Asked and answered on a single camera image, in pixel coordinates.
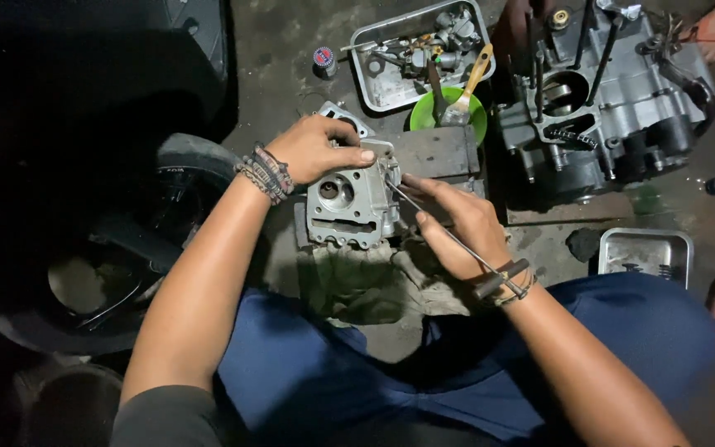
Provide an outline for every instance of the wooden brush handle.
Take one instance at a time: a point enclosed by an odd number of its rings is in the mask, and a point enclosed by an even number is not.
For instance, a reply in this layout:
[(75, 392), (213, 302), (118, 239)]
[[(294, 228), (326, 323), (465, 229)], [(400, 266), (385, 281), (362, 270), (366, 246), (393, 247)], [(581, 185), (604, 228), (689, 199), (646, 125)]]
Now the wooden brush handle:
[(485, 75), (485, 70), (490, 65), (492, 59), (492, 44), (487, 44), (482, 48), (482, 52), (476, 57), (476, 62), (473, 64), (473, 70), (470, 71), (470, 77), (468, 78), (467, 84), (465, 84), (465, 90), (462, 92), (462, 96), (459, 101), (463, 99), (470, 101), (470, 96), (473, 94), (473, 89), (482, 80), (482, 76)]

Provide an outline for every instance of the motorcycle tire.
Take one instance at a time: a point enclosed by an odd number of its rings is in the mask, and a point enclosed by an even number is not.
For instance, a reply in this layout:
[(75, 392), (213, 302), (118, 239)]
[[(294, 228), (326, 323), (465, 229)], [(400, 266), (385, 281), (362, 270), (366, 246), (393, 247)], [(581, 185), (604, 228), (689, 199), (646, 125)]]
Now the motorcycle tire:
[[(233, 181), (234, 167), (240, 162), (239, 157), (230, 150), (204, 138), (185, 134), (171, 135), (156, 153), (158, 170), (172, 169), (171, 172), (179, 172), (193, 169), (195, 172), (203, 172), (206, 181), (211, 179), (222, 192)], [(31, 282), (25, 287), (32, 290), (36, 288), (37, 293), (53, 298), (45, 273), (42, 279)], [(99, 333), (65, 327), (39, 306), (31, 306), (13, 312), (0, 312), (0, 332), (15, 343), (34, 351), (98, 356), (131, 349), (142, 317), (134, 312), (115, 330)]]

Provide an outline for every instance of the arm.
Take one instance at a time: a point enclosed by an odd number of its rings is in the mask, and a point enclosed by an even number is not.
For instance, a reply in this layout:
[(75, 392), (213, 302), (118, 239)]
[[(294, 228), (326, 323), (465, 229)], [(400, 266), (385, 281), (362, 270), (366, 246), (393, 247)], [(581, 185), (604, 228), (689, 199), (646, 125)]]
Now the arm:
[[(494, 267), (511, 259), (495, 209), (487, 200), (437, 180), (405, 174), (405, 185), (432, 196), (454, 221), (463, 243)], [(423, 237), (443, 266), (463, 280), (485, 271), (437, 221), (420, 212)], [(523, 274), (513, 279), (522, 280)], [(504, 305), (509, 320), (551, 383), (581, 439), (597, 447), (688, 447), (689, 442), (661, 402), (592, 333), (539, 284), (523, 300)]]
[[(329, 140), (360, 140), (352, 126), (322, 116), (304, 117), (266, 147), (298, 184), (326, 171), (365, 167), (374, 153), (333, 149)], [(211, 390), (228, 345), (247, 267), (270, 201), (237, 175), (156, 293), (125, 372), (121, 405), (155, 387), (191, 385)]]

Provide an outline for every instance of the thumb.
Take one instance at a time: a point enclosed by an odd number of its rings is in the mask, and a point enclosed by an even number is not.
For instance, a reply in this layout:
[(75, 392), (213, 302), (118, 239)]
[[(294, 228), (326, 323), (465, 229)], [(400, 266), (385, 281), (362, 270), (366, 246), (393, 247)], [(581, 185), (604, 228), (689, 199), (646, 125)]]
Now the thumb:
[(453, 253), (457, 243), (446, 233), (446, 229), (426, 211), (418, 211), (415, 220), (421, 228), (421, 235), (441, 262)]
[(345, 168), (347, 166), (365, 168), (372, 166), (377, 158), (373, 150), (361, 149), (359, 147), (339, 147), (330, 149), (327, 158), (328, 168)]

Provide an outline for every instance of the metal tray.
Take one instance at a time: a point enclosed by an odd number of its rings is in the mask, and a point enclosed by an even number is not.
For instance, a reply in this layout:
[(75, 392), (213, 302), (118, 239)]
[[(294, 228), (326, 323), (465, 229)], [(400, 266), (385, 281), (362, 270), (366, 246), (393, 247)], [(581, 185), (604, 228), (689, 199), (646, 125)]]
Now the metal tray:
[[(420, 36), (421, 34), (431, 33), (434, 29), (434, 19), (438, 14), (442, 13), (442, 11), (456, 11), (461, 5), (467, 7), (471, 16), (473, 16), (473, 25), (476, 26), (476, 30), (482, 36), (482, 42), (463, 56), (462, 63), (453, 73), (442, 76), (440, 83), (444, 87), (463, 87), (470, 75), (470, 71), (465, 72), (466, 69), (468, 67), (473, 68), (473, 62), (476, 61), (476, 57), (482, 51), (482, 47), (490, 42), (485, 21), (482, 18), (482, 11), (479, 10), (479, 5), (473, 0), (448, 0), (412, 13), (375, 23), (374, 25), (364, 26), (352, 35), (350, 45), (371, 41), (386, 41), (398, 36)], [(366, 76), (365, 62), (370, 54), (370, 52), (359, 53), (352, 51), (352, 62), (355, 66), (357, 82), (363, 92), (363, 101), (371, 110), (376, 112), (391, 111), (395, 108), (415, 103), (427, 92), (432, 91), (432, 87), (429, 84), (402, 78), (399, 68), (391, 64), (387, 64), (385, 70), (375, 78)], [(490, 70), (482, 76), (482, 80), (489, 78), (495, 72), (495, 56), (491, 58), (490, 64)]]
[(688, 289), (693, 257), (694, 244), (680, 231), (612, 228), (601, 237), (597, 272), (641, 271)]

